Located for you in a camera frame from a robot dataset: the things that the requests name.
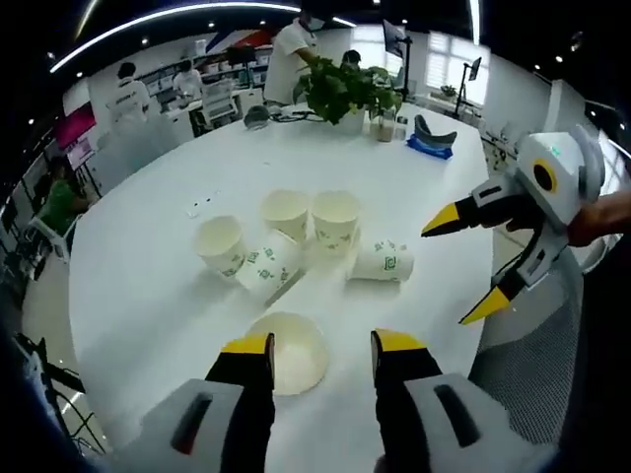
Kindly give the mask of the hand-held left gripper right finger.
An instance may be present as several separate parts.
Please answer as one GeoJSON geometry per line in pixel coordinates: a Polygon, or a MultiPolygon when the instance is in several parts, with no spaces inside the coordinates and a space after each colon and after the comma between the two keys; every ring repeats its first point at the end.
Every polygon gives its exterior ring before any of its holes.
{"type": "Polygon", "coordinates": [[[539,472],[541,447],[510,426],[507,410],[458,373],[444,374],[414,336],[371,333],[378,472],[539,472]]]}

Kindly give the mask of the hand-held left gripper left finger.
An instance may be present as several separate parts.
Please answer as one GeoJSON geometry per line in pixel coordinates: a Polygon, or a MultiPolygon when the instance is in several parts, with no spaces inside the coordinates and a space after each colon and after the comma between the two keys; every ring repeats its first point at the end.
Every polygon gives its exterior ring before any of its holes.
{"type": "Polygon", "coordinates": [[[275,420],[275,334],[228,342],[203,379],[149,411],[137,439],[139,472],[262,472],[275,420]]]}

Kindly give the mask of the person's right hand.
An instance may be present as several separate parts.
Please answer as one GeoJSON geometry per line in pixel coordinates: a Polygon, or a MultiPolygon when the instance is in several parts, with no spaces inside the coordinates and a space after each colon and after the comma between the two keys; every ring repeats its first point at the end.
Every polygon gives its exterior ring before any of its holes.
{"type": "Polygon", "coordinates": [[[630,211],[629,189],[599,197],[583,207],[568,226],[569,244],[585,247],[600,237],[629,233],[630,211]]]}

